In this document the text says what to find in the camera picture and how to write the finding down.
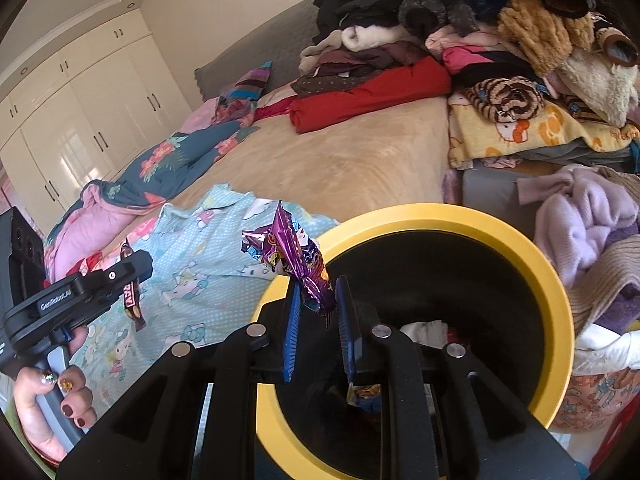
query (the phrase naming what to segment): metal screw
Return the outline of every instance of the metal screw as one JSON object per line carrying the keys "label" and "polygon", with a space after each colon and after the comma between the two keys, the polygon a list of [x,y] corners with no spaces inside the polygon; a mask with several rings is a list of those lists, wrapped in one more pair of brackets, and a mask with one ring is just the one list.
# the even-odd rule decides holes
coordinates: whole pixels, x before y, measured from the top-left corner
{"label": "metal screw", "polygon": [[451,357],[464,357],[466,354],[465,347],[458,343],[451,343],[447,346],[447,354]]}
{"label": "metal screw", "polygon": [[260,323],[251,323],[251,325],[246,328],[246,332],[251,337],[260,337],[267,333],[267,327]]}
{"label": "metal screw", "polygon": [[180,341],[171,347],[171,353],[176,357],[184,357],[189,352],[191,352],[191,345],[184,341]]}
{"label": "metal screw", "polygon": [[376,325],[371,329],[371,333],[376,337],[384,339],[391,335],[391,329],[387,325]]}

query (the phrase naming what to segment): hand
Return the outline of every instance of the hand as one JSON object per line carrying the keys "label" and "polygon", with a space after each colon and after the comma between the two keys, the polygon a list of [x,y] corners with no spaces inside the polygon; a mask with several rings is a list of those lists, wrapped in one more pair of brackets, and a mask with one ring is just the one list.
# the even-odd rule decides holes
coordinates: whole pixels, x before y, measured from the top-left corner
{"label": "hand", "polygon": [[[73,331],[74,338],[68,345],[70,356],[75,354],[84,344],[88,333],[85,326]],[[62,412],[72,418],[79,428],[90,428],[98,417],[91,407],[94,394],[86,387],[82,370],[77,366],[70,366],[57,379],[58,384],[72,386],[69,390],[70,393],[60,404]],[[15,381],[14,401],[22,430],[30,444],[44,456],[54,462],[60,462],[66,456],[66,451],[53,435],[53,431],[36,403],[36,395],[49,393],[55,384],[55,376],[47,377],[47,373],[41,370],[23,368]]]}

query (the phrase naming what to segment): hello kitty blanket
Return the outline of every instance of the hello kitty blanket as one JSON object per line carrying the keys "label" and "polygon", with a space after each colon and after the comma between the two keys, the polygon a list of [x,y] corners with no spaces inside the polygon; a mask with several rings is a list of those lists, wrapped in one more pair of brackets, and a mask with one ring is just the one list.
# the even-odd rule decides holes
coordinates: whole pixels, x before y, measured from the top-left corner
{"label": "hello kitty blanket", "polygon": [[[175,342],[219,342],[249,322],[274,274],[240,250],[241,233],[273,222],[277,204],[218,185],[195,208],[166,204],[157,219],[129,234],[133,249],[154,261],[140,288],[146,326],[136,332],[120,299],[91,324],[72,359],[86,375],[98,416]],[[283,206],[312,238],[338,223],[293,203]],[[118,248],[94,268],[113,265],[119,254]]]}
{"label": "hello kitty blanket", "polygon": [[482,117],[461,93],[454,92],[449,97],[449,163],[456,170],[468,170],[475,158],[559,146],[579,137],[596,152],[615,152],[639,135],[631,122],[614,128],[592,115],[545,101],[545,107],[530,120],[494,123]]}

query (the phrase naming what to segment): yellow bucket rim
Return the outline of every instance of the yellow bucket rim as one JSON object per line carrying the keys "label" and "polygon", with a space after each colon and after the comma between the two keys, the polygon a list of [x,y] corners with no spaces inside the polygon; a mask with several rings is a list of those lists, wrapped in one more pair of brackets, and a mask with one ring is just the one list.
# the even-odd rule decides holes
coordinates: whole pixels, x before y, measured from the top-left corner
{"label": "yellow bucket rim", "polygon": [[[554,268],[523,234],[486,213],[461,206],[418,203],[392,206],[347,220],[318,237],[325,262],[382,235],[411,231],[444,231],[476,240],[497,251],[515,267],[531,289],[542,317],[545,356],[529,411],[546,428],[564,397],[574,357],[574,322],[564,287]],[[289,279],[277,276],[260,298],[262,306],[284,298]],[[264,449],[292,478],[360,480],[322,462],[293,433],[280,408],[273,384],[259,384],[256,432]]]}

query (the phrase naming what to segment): beige bedsheet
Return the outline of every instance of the beige bedsheet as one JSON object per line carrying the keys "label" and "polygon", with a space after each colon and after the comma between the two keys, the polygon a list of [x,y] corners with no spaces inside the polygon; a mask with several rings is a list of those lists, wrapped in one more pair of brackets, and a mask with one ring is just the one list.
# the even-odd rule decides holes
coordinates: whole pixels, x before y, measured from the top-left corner
{"label": "beige bedsheet", "polygon": [[[171,202],[189,208],[214,185],[299,203],[339,221],[414,202],[441,202],[449,168],[447,101],[423,99],[299,135],[288,116],[257,121],[260,130]],[[116,238],[120,243],[145,218]]]}

